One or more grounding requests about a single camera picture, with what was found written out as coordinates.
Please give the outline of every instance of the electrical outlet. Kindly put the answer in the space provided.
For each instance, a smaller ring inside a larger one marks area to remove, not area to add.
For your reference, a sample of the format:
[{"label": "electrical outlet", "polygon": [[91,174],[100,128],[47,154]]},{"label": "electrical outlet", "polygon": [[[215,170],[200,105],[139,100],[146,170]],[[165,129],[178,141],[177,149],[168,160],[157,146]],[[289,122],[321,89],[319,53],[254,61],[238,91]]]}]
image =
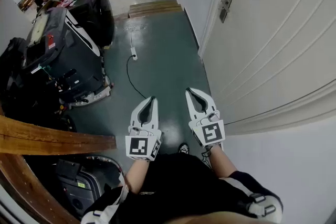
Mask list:
[{"label": "electrical outlet", "polygon": [[132,55],[135,55],[135,56],[133,56],[133,60],[136,61],[138,59],[138,55],[137,55],[134,47],[131,48],[131,52],[132,52]]}]

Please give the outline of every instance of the black shirt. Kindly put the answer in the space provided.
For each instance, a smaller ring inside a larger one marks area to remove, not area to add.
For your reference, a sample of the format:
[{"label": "black shirt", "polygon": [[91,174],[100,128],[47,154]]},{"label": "black shirt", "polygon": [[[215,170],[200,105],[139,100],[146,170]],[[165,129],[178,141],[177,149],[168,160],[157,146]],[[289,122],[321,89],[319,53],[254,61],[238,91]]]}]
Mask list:
[{"label": "black shirt", "polygon": [[[236,171],[230,177],[254,193],[274,196],[280,201],[278,196],[263,188],[247,173]],[[120,193],[121,187],[105,192],[86,213],[104,211]],[[158,224],[178,217],[218,211],[236,212],[255,218],[244,207],[244,204],[251,202],[250,199],[240,189],[217,178],[195,156],[184,153],[159,155],[149,166],[141,192],[138,195],[129,192],[110,223]]]}]

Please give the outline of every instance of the green floor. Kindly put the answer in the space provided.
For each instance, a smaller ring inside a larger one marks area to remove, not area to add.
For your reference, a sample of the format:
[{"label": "green floor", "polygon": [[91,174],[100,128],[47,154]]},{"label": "green floor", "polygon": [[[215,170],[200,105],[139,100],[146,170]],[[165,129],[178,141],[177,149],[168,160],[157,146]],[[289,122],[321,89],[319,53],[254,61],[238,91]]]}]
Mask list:
[{"label": "green floor", "polygon": [[115,24],[113,45],[104,56],[114,88],[102,101],[70,111],[78,132],[115,135],[118,149],[101,155],[112,157],[124,170],[129,169],[133,161],[125,155],[124,137],[132,110],[143,100],[126,73],[132,35],[138,60],[130,60],[129,74],[143,95],[156,96],[159,101],[159,126],[164,132],[160,153],[174,153],[182,142],[187,142],[191,154],[200,156],[202,150],[188,127],[185,89],[193,87],[209,93],[209,86],[185,14],[156,14]]}]

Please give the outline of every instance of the black cable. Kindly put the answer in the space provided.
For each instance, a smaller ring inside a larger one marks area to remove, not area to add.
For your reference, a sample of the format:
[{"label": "black cable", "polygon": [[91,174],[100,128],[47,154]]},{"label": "black cable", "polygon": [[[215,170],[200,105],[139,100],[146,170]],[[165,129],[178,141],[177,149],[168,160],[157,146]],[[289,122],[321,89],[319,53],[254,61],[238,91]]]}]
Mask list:
[{"label": "black cable", "polygon": [[210,165],[210,163],[209,163],[209,161],[207,159],[211,155],[212,146],[206,147],[205,149],[206,149],[206,151],[202,153],[202,157],[203,157],[202,158],[202,162],[205,163],[205,165],[208,166],[210,169],[212,169],[212,167],[211,167],[211,165]]},{"label": "black cable", "polygon": [[146,99],[146,97],[141,93],[139,92],[136,87],[133,85],[131,79],[130,79],[130,75],[128,74],[128,62],[130,61],[130,59],[133,57],[133,55],[131,55],[128,60],[127,60],[127,63],[126,63],[126,72],[127,72],[127,77],[128,77],[128,80],[130,81],[131,85],[133,86],[133,88],[135,89],[135,91],[137,91],[142,97],[144,97]]}]

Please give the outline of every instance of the white door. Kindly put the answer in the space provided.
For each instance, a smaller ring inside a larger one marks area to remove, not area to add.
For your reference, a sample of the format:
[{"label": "white door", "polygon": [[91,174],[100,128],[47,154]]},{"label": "white door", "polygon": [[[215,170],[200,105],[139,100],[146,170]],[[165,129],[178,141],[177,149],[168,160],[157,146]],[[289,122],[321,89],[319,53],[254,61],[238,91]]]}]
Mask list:
[{"label": "white door", "polygon": [[203,61],[224,122],[297,100],[336,79],[336,0],[233,0]]}]

